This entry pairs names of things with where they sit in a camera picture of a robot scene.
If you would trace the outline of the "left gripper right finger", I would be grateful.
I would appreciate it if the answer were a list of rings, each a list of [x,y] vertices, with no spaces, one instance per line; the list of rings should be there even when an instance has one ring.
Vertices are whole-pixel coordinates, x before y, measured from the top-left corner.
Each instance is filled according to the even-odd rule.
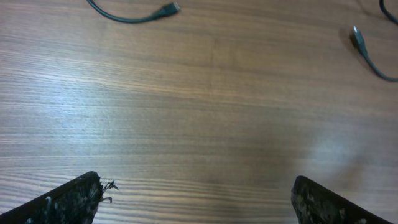
[[[303,175],[296,177],[291,202],[300,224],[392,224]]]

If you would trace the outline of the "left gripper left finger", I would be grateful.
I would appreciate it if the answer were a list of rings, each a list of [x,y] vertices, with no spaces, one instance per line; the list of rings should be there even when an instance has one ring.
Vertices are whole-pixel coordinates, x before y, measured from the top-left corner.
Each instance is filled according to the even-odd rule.
[[[108,189],[116,184],[103,185],[95,171],[89,171],[17,208],[1,214],[1,223],[21,224],[92,224],[99,204]]]

